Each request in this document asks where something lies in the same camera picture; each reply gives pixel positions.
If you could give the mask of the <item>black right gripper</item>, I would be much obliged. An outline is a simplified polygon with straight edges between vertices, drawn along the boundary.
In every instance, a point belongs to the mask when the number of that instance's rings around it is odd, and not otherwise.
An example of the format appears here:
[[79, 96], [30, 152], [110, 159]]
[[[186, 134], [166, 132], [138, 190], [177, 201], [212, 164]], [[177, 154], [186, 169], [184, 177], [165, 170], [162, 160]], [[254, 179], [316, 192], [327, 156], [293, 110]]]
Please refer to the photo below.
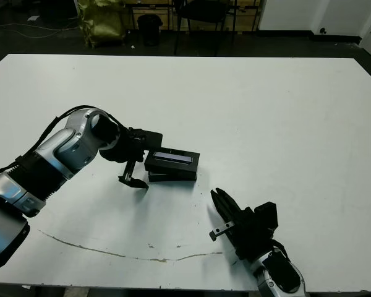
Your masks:
[[214, 206], [224, 220], [224, 225], [209, 232], [210, 238], [226, 235], [241, 260], [255, 260], [273, 248], [275, 232], [275, 207], [260, 205], [242, 210], [224, 190], [210, 191]]

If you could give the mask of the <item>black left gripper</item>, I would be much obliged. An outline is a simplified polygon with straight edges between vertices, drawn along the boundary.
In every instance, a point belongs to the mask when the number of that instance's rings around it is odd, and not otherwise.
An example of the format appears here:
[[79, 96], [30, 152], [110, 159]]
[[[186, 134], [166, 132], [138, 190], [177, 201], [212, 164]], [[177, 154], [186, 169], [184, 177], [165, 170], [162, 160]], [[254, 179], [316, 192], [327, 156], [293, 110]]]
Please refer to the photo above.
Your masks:
[[114, 147], [100, 150], [100, 155], [108, 161], [126, 163], [122, 175], [118, 177], [120, 183], [137, 188], [148, 189], [149, 186], [141, 179], [133, 178], [134, 167], [137, 162], [143, 161], [145, 146], [148, 138], [148, 131], [143, 129], [124, 128]]

